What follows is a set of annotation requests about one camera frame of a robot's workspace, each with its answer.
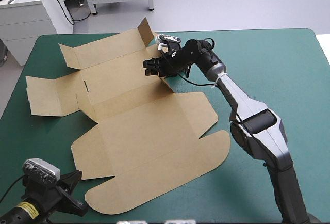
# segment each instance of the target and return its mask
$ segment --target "black cable on floor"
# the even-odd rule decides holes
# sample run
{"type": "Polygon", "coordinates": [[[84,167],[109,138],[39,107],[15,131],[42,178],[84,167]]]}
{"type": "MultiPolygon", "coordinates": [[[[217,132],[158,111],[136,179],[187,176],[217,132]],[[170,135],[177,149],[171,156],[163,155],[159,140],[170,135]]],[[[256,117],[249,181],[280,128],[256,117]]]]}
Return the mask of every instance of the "black cable on floor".
{"type": "Polygon", "coordinates": [[[71,20],[69,20],[67,14],[65,13],[65,11],[64,11],[64,9],[63,9],[61,3],[60,3],[60,1],[59,1],[59,0],[56,0],[56,1],[57,1],[57,3],[60,5],[60,7],[61,7],[61,9],[62,9],[62,12],[63,12],[63,14],[64,14],[64,16],[65,16],[65,18],[67,19],[67,21],[68,21],[71,25],[75,25],[75,22],[79,22],[79,21],[82,21],[82,20],[87,19],[87,18],[92,14],[92,13],[90,12],[90,13],[87,15],[87,17],[85,17],[85,18],[83,18],[83,19],[75,20],[75,19],[73,19],[72,15],[71,15],[71,13],[70,13],[70,10],[68,9],[68,13],[69,13],[70,18],[71,18],[71,20]]]}

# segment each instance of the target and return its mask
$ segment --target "white cable tie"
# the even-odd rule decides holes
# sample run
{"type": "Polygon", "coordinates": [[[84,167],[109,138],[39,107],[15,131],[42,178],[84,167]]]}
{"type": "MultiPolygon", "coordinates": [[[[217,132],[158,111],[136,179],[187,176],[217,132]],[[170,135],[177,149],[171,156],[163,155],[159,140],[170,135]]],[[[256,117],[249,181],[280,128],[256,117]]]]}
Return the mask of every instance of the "white cable tie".
{"type": "Polygon", "coordinates": [[[213,86],[211,86],[211,89],[216,87],[218,80],[225,74],[227,74],[227,73],[222,73],[222,74],[218,75],[218,77],[217,77],[216,81],[214,82],[213,86]]]}

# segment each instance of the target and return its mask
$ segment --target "cabinet drawer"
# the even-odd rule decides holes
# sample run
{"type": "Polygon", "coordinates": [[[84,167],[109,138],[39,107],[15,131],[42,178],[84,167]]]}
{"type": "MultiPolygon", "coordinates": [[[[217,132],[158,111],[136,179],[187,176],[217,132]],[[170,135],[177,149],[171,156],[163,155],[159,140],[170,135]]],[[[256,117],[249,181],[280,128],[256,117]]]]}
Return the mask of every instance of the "cabinet drawer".
{"type": "Polygon", "coordinates": [[[42,4],[0,9],[0,25],[50,19],[42,4]]]}
{"type": "Polygon", "coordinates": [[[50,20],[0,26],[0,39],[2,41],[39,37],[46,34],[56,34],[50,20]]]}
{"type": "Polygon", "coordinates": [[[26,64],[37,38],[38,37],[30,37],[19,40],[4,41],[4,44],[15,57],[17,62],[23,66],[26,64]]]}

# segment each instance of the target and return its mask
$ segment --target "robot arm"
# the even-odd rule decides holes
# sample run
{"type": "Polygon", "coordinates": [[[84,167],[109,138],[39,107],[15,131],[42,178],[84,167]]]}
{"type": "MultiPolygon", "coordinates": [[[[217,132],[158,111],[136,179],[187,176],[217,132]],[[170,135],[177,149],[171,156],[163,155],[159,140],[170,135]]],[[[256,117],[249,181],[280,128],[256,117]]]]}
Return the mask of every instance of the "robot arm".
{"type": "Polygon", "coordinates": [[[252,158],[265,161],[283,221],[309,223],[280,117],[265,103],[251,99],[228,76],[225,64],[212,50],[212,39],[188,40],[183,48],[177,37],[158,35],[156,42],[168,51],[143,62],[146,75],[176,76],[184,72],[188,77],[195,63],[231,106],[230,131],[235,141],[252,158]]]}

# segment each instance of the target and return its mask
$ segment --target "yellow warning label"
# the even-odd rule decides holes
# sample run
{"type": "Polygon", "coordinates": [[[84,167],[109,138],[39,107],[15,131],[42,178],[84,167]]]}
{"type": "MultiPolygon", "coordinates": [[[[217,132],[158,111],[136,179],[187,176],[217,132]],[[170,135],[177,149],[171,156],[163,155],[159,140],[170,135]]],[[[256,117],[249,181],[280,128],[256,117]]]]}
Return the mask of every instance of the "yellow warning label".
{"type": "Polygon", "coordinates": [[[29,214],[32,220],[39,215],[38,210],[29,202],[21,202],[16,207],[24,209],[29,214]]]}

